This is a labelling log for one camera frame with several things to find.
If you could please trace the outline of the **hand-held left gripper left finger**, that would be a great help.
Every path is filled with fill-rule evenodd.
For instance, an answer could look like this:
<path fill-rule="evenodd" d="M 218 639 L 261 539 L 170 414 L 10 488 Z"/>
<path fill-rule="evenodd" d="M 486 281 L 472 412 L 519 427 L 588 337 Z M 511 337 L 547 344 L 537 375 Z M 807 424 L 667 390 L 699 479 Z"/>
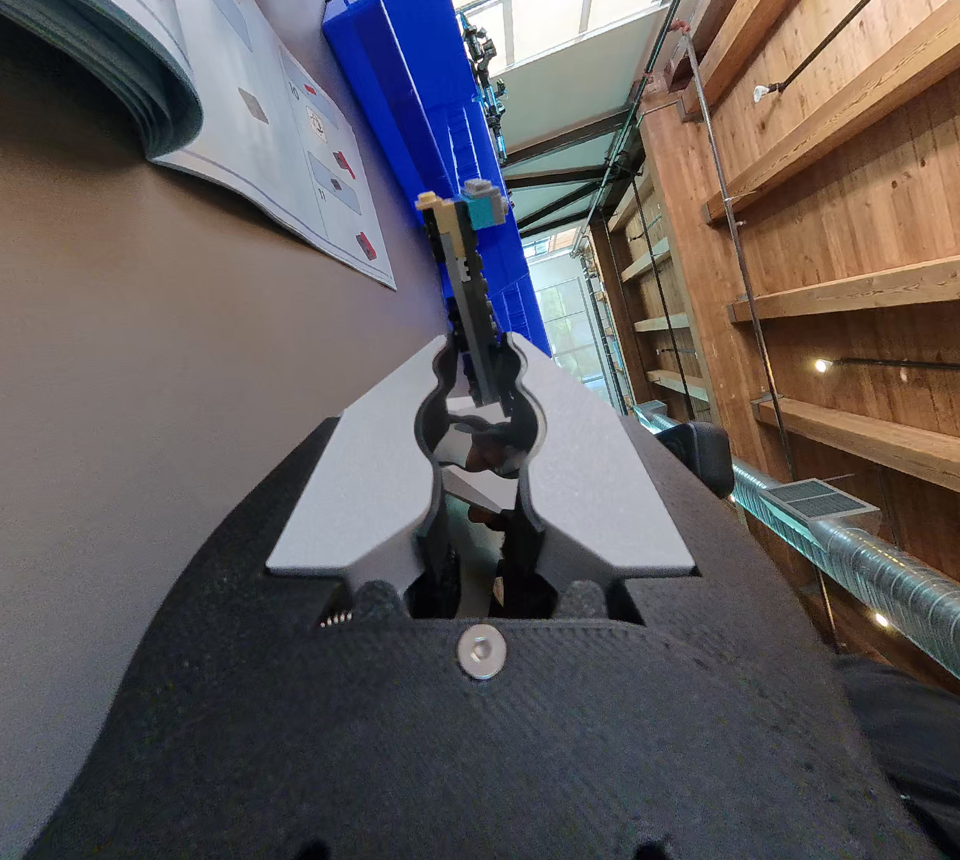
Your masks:
<path fill-rule="evenodd" d="M 436 449 L 450 427 L 458 350 L 438 336 L 337 417 L 266 560 L 278 577 L 388 582 L 418 617 L 452 618 L 460 559 Z"/>

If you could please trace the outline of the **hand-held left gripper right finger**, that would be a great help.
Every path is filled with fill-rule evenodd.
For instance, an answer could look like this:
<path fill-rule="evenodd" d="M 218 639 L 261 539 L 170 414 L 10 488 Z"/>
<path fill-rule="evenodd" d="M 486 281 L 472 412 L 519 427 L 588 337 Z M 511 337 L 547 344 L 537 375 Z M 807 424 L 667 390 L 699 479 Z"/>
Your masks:
<path fill-rule="evenodd" d="M 509 413 L 498 473 L 517 479 L 498 564 L 503 616 L 548 618 L 578 581 L 617 603 L 628 580 L 698 574 L 641 456 L 636 421 L 516 333 L 501 339 L 496 375 Z"/>

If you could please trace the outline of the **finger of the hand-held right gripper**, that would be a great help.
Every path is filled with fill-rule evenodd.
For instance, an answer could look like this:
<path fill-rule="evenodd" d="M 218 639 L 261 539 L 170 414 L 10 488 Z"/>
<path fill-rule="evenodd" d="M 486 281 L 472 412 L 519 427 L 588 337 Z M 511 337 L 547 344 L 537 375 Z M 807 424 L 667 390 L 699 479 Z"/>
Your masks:
<path fill-rule="evenodd" d="M 470 506 L 492 514 L 508 513 L 515 508 L 518 479 L 503 478 L 490 470 L 471 472 L 459 466 L 445 466 L 441 480 L 446 493 Z"/>

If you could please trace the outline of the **long grey black brick assembly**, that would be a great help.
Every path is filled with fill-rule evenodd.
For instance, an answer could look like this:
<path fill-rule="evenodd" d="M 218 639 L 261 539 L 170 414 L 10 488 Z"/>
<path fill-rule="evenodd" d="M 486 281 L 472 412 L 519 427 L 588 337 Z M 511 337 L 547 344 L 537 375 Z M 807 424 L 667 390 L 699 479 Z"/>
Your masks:
<path fill-rule="evenodd" d="M 490 181 L 469 179 L 459 197 L 444 199 L 424 192 L 415 206 L 434 257 L 449 279 L 448 319 L 463 356 L 470 394 L 477 406 L 488 406 L 500 399 L 500 329 L 489 298 L 478 234 L 505 223 L 507 201 Z"/>

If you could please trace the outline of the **person's right hand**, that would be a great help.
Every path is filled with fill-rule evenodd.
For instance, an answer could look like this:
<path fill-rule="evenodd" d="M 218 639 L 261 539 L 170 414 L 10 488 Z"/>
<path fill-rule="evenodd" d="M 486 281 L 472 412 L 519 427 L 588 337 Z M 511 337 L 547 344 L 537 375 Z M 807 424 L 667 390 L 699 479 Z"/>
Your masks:
<path fill-rule="evenodd" d="M 467 452 L 464 469 L 467 472 L 492 472 L 504 479 L 519 475 L 524 454 L 518 448 L 487 436 L 476 436 Z"/>

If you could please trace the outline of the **metal conduit pipe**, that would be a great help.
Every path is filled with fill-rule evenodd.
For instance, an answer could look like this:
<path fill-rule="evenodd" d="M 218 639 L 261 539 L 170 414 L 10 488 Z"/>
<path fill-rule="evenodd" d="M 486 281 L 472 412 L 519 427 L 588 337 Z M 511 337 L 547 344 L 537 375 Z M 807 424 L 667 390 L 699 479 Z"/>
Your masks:
<path fill-rule="evenodd" d="M 739 232 L 738 232 L 738 223 L 736 216 L 733 210 L 733 200 L 729 193 L 729 188 L 726 180 L 726 174 L 722 165 L 721 155 L 719 152 L 719 146 L 715 138 L 714 126 L 712 115 L 710 113 L 710 107 L 706 99 L 705 88 L 700 73 L 700 67 L 697 60 L 695 50 L 693 48 L 693 43 L 691 39 L 691 27 L 690 24 L 686 21 L 673 20 L 670 24 L 670 30 L 672 32 L 678 33 L 679 42 L 681 47 L 687 55 L 687 59 L 690 63 L 692 80 L 694 84 L 694 91 L 697 96 L 697 100 L 700 106 L 700 111 L 702 115 L 702 122 L 705 126 L 707 139 L 709 142 L 711 154 L 714 161 L 714 168 L 717 174 L 719 192 L 721 194 L 722 206 L 724 209 L 724 215 L 726 218 L 727 228 L 730 234 L 731 242 L 734 248 L 736 255 L 737 265 L 741 275 L 741 280 L 743 287 L 746 293 L 746 299 L 748 304 L 748 311 L 750 314 L 750 325 L 752 327 L 752 332 L 755 340 L 755 345 L 758 349 L 758 353 L 761 359 L 761 364 L 763 367 L 763 372 L 767 384 L 767 392 L 769 395 L 769 402 L 772 404 L 774 409 L 774 420 L 775 425 L 778 431 L 779 440 L 781 442 L 782 451 L 784 453 L 784 458 L 787 464 L 787 469 L 790 475 L 791 481 L 796 481 L 797 478 L 797 469 L 793 450 L 790 444 L 789 433 L 786 429 L 786 422 L 784 420 L 781 402 L 779 397 L 779 390 L 777 387 L 772 361 L 768 351 L 765 335 L 763 332 L 762 322 L 758 317 L 756 298 L 753 291 L 753 284 L 750 277 L 748 264 L 746 256 L 743 252 Z"/>

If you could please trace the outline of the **person's black jacket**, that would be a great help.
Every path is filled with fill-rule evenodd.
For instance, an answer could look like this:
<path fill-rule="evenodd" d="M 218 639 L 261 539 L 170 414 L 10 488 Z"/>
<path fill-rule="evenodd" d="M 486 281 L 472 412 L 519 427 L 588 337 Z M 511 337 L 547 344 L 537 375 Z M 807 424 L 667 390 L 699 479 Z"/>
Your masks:
<path fill-rule="evenodd" d="M 959 698 L 855 656 L 836 666 L 870 750 L 943 858 L 959 857 Z"/>

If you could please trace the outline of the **row of robot arms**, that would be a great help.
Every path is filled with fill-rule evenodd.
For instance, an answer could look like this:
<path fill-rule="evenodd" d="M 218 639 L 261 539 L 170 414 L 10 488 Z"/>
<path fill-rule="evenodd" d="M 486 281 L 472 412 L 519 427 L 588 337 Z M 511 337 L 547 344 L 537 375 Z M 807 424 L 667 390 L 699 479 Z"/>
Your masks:
<path fill-rule="evenodd" d="M 508 151 L 502 134 L 502 118 L 506 112 L 503 98 L 506 84 L 503 79 L 491 80 L 490 66 L 498 56 L 495 43 L 486 29 L 474 25 L 464 13 L 458 15 L 462 27 L 462 41 L 470 70 L 476 86 L 477 101 L 481 107 L 486 127 L 500 167 L 508 163 Z"/>

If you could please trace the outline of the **open instruction booklet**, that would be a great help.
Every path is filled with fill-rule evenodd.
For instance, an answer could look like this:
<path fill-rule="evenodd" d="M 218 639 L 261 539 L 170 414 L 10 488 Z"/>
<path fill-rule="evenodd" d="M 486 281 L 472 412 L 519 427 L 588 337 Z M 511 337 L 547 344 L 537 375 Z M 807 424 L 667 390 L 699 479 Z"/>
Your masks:
<path fill-rule="evenodd" d="M 354 129 L 256 0 L 2 0 L 130 112 L 145 157 L 394 289 Z"/>

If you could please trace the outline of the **duct vent grille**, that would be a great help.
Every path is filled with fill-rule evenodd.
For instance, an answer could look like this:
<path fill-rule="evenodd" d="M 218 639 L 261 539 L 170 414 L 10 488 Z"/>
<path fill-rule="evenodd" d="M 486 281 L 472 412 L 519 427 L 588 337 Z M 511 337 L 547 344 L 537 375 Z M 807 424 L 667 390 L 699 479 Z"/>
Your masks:
<path fill-rule="evenodd" d="M 762 489 L 759 498 L 775 513 L 804 524 L 845 519 L 866 522 L 867 529 L 874 529 L 882 521 L 879 507 L 818 479 L 771 486 Z"/>

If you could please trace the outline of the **silver metal air duct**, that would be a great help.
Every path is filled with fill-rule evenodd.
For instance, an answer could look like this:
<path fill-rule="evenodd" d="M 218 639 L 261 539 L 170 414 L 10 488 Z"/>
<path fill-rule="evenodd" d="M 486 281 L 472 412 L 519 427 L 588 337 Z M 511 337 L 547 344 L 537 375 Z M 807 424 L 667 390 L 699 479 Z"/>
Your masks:
<path fill-rule="evenodd" d="M 827 519 L 808 524 L 777 514 L 762 489 L 784 485 L 743 460 L 732 459 L 733 501 L 762 522 L 915 647 L 959 676 L 958 582 L 906 554 L 862 521 Z"/>

